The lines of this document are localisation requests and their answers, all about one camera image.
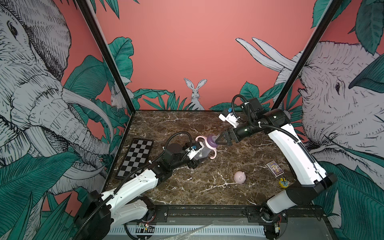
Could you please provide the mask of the clear plastic baby bottle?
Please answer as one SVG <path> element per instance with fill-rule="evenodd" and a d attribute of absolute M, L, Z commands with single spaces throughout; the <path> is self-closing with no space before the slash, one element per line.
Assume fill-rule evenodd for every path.
<path fill-rule="evenodd" d="M 200 142 L 201 148 L 199 149 L 198 153 L 194 156 L 195 160 L 204 159 L 207 158 L 212 149 L 206 146 L 205 142 Z"/>

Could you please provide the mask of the purple bottle collar with straw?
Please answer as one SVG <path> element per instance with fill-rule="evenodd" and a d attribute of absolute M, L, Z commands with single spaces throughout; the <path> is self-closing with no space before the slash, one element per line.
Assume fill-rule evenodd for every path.
<path fill-rule="evenodd" d="M 218 144 L 216 143 L 216 139 L 218 138 L 219 136 L 217 135 L 209 135 L 207 137 L 207 143 L 209 146 L 211 146 L 212 148 L 217 148 L 218 147 Z"/>

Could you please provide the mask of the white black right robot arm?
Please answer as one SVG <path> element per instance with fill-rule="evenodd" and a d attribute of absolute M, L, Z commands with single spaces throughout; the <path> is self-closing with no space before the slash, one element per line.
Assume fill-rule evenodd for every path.
<path fill-rule="evenodd" d="M 227 110 L 222 111 L 219 118 L 232 125 L 221 134 L 226 139 L 225 145 L 264 132 L 279 147 L 296 175 L 291 186 L 263 203 L 260 212 L 265 219 L 270 220 L 291 207 L 309 204 L 338 180 L 313 158 L 282 110 L 274 109 L 254 119 L 248 117 L 248 122 L 243 124 L 239 124 L 234 114 Z"/>

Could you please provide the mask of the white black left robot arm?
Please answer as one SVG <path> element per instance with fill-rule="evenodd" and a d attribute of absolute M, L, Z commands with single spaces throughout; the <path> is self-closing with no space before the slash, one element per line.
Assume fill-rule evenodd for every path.
<path fill-rule="evenodd" d="M 196 168 L 205 159 L 214 159 L 223 135 L 190 138 L 185 146 L 167 140 L 162 153 L 152 162 L 130 172 L 114 189 L 89 193 L 75 216 L 74 240 L 101 240 L 115 226 L 132 220 L 153 219 L 153 204 L 139 196 L 168 180 L 180 166 Z"/>

